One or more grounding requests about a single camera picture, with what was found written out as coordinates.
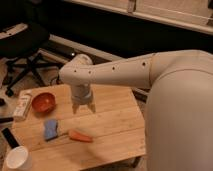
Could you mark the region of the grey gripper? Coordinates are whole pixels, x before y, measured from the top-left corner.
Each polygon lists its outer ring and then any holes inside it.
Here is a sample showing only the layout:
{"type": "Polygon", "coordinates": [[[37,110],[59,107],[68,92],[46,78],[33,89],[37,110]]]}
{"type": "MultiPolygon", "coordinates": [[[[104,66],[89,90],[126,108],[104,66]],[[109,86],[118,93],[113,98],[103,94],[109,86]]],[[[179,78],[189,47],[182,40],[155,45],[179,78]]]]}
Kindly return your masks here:
{"type": "Polygon", "coordinates": [[[89,84],[72,85],[71,93],[71,99],[73,102],[72,109],[74,114],[77,113],[79,105],[88,105],[88,108],[93,113],[96,113],[95,104],[91,104],[93,101],[93,92],[89,84]]]}

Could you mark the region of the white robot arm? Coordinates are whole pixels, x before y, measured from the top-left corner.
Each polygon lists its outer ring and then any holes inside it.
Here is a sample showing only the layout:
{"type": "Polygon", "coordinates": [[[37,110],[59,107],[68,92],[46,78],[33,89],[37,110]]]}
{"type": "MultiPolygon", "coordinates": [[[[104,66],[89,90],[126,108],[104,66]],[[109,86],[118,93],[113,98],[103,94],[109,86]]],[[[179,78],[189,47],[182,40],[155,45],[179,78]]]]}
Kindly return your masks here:
{"type": "Polygon", "coordinates": [[[157,52],[97,65],[79,54],[59,75],[82,104],[91,98],[92,84],[148,89],[147,170],[213,171],[212,53],[157,52]]]}

